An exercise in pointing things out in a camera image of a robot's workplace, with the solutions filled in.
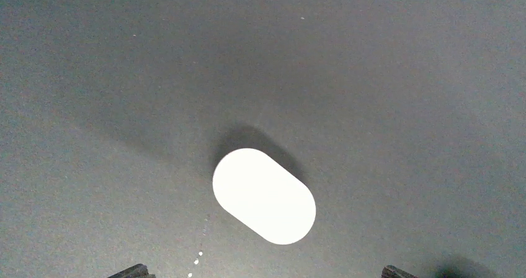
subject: gray background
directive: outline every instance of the gray background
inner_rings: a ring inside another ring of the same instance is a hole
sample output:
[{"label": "gray background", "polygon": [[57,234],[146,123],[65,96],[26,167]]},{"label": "gray background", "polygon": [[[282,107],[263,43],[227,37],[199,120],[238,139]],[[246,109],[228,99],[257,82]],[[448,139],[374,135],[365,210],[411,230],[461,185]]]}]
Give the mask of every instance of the gray background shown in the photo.
[{"label": "gray background", "polygon": [[[525,0],[0,4],[3,277],[525,277]],[[218,206],[239,145],[300,242]]]}]

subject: dark gray tabletop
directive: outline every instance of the dark gray tabletop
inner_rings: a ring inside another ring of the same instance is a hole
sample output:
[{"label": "dark gray tabletop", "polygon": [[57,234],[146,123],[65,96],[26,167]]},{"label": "dark gray tabletop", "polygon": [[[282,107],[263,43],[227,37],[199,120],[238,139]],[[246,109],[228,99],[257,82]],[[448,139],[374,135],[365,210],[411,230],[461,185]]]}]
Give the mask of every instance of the dark gray tabletop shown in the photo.
[{"label": "dark gray tabletop", "polygon": [[[0,276],[525,277],[525,0],[0,4]],[[301,241],[217,204],[246,145]]]}]

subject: black object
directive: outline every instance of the black object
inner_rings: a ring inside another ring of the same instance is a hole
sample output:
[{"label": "black object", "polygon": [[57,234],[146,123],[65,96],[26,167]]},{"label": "black object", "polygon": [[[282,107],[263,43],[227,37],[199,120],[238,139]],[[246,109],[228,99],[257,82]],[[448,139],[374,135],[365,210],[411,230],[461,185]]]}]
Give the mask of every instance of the black object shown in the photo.
[{"label": "black object", "polygon": [[395,266],[386,266],[381,272],[381,278],[417,278],[408,272],[402,271]]},{"label": "black object", "polygon": [[108,278],[155,278],[155,275],[149,274],[148,267],[144,264],[136,264]]}]

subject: white object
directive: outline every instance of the white object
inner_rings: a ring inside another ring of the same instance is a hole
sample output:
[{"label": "white object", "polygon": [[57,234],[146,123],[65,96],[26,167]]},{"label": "white object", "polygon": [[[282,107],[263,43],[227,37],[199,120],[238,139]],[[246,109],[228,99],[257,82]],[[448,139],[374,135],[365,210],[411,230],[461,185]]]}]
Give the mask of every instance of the white object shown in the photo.
[{"label": "white object", "polygon": [[274,244],[301,240],[316,218],[310,190],[259,150],[226,155],[215,169],[213,191],[228,213]]}]

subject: white pill-shaped object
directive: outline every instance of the white pill-shaped object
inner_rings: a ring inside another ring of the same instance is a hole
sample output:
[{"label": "white pill-shaped object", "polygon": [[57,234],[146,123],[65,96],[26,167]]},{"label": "white pill-shaped object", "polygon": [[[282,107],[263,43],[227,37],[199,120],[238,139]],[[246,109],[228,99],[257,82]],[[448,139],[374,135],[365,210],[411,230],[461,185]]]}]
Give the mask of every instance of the white pill-shaped object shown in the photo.
[{"label": "white pill-shaped object", "polygon": [[316,218],[307,186],[259,150],[226,155],[213,174],[213,191],[228,213],[274,244],[301,240]]}]

